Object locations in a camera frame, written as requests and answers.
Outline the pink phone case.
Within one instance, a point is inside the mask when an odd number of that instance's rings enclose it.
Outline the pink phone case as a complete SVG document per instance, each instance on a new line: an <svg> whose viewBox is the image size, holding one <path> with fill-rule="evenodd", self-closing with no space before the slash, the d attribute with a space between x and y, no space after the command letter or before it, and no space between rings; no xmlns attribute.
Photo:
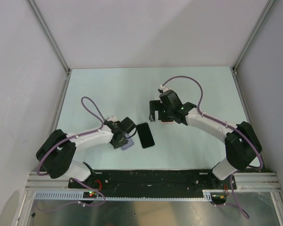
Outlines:
<svg viewBox="0 0 283 226"><path fill-rule="evenodd" d="M162 123L173 123L174 120L169 120L169 121L161 121Z"/></svg>

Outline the translucent purple phone case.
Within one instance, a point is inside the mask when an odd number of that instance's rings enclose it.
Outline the translucent purple phone case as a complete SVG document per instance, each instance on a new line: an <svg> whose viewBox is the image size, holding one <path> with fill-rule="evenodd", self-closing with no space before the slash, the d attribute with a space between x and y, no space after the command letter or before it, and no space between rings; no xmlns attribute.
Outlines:
<svg viewBox="0 0 283 226"><path fill-rule="evenodd" d="M126 134L125 137L126 137L128 142L125 145L123 145L122 147L120 147L120 149L122 151L125 151L125 150L129 149L130 147L132 147L134 145L132 138L128 134Z"/></svg>

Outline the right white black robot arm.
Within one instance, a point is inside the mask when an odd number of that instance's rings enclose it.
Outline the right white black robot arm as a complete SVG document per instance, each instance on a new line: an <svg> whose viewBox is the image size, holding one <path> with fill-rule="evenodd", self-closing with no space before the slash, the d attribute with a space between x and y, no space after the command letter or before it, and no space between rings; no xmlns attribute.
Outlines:
<svg viewBox="0 0 283 226"><path fill-rule="evenodd" d="M253 127L243 121L240 124L222 122L202 113L199 107L190 102L182 103L179 96L171 89L163 89L158 100L149 101L150 121L176 122L198 128L214 136L225 145L226 157L212 169L208 177L209 185L219 189L231 174L250 167L257 158L259 165L262 146Z"/></svg>

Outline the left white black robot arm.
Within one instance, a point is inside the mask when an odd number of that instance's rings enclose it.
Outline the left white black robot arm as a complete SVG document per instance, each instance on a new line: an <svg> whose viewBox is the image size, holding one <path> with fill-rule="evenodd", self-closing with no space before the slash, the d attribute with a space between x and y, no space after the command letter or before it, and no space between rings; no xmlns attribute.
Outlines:
<svg viewBox="0 0 283 226"><path fill-rule="evenodd" d="M114 149L128 144L129 133L136 128L126 117L119 121L115 116L107 118L99 128L83 133L67 134L61 129L53 131L36 153L39 169L51 179L67 176L79 181L85 188L95 183L93 169L85 162L74 160L76 152L101 144L110 144Z"/></svg>

